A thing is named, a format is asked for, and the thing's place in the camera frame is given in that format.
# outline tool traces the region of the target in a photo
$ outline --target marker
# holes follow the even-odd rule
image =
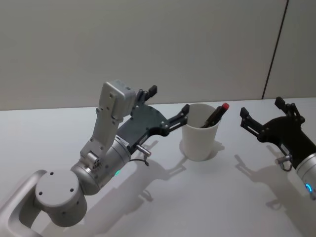
[[[229,104],[227,103],[224,103],[222,104],[222,106],[217,107],[217,109],[211,114],[210,117],[208,117],[208,119],[201,128],[207,128],[217,124],[219,120],[221,120],[224,113],[228,110],[228,108]]]

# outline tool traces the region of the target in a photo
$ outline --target black bracket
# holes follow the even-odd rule
[[[125,140],[129,152],[133,154],[137,145],[142,145],[153,135],[167,136],[170,132],[187,124],[190,106],[186,104],[174,117],[166,119],[158,110],[145,102],[157,93],[157,86],[148,91],[139,90],[131,112],[131,118],[117,132]]]
[[[301,129],[305,119],[298,112],[296,105],[286,104],[281,97],[276,98],[275,105],[286,116],[274,118],[264,125],[254,120],[243,107],[240,111],[241,127],[256,136],[259,142],[275,144],[285,155],[284,159],[278,161],[279,165],[283,170],[290,171],[292,166],[296,168],[306,157],[315,153],[316,146]],[[284,168],[286,161],[291,162],[289,169]]]

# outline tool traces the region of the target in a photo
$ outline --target white paper cup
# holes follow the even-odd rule
[[[220,121],[212,127],[200,128],[215,108],[206,104],[192,104],[188,122],[182,126],[183,152],[188,159],[202,161],[210,155]]]

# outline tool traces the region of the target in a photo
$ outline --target robotic arm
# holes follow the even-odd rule
[[[261,125],[249,115],[244,107],[240,111],[241,127],[256,136],[259,142],[275,144],[284,154],[284,157],[276,159],[276,164],[279,164],[284,171],[290,171],[294,167],[310,193],[311,199],[315,200],[316,146],[301,129],[305,119],[300,115],[294,103],[286,104],[281,97],[278,97],[275,105],[286,116],[274,118],[265,125]],[[289,169],[284,167],[286,161],[291,163]]]
[[[142,144],[153,135],[167,136],[187,123],[189,105],[166,119],[158,110],[145,104],[157,93],[154,85],[138,94],[120,81],[103,85],[97,120],[92,137],[80,152],[71,170],[37,171],[0,207],[0,233],[4,237],[41,237],[31,230],[40,211],[53,223],[69,227],[86,214],[85,196],[94,195],[119,173],[136,150],[151,155]],[[120,128],[127,115],[130,119]]]

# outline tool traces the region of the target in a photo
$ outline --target blue indicator light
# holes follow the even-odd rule
[[[305,186],[310,193],[313,191],[310,184],[305,184]]]

